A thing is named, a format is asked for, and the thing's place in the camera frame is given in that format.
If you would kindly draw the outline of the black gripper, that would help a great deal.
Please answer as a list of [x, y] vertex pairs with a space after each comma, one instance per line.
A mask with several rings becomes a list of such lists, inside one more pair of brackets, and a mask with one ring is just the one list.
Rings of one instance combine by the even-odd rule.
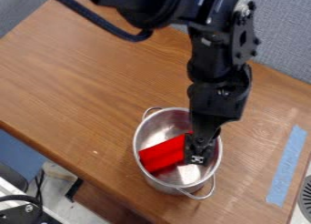
[[197, 81], [187, 90], [193, 132], [185, 135], [185, 163], [207, 166], [215, 155], [221, 117], [239, 120], [251, 89], [251, 67], [235, 69], [225, 80]]

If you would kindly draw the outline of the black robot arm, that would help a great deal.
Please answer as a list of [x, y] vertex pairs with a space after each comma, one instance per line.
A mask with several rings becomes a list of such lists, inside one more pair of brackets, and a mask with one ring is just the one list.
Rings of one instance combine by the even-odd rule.
[[222, 125], [242, 118], [251, 90], [251, 66], [262, 43], [254, 0], [57, 0], [94, 25], [138, 43], [169, 25], [185, 25], [193, 52], [187, 63], [193, 132], [183, 161], [209, 165]]

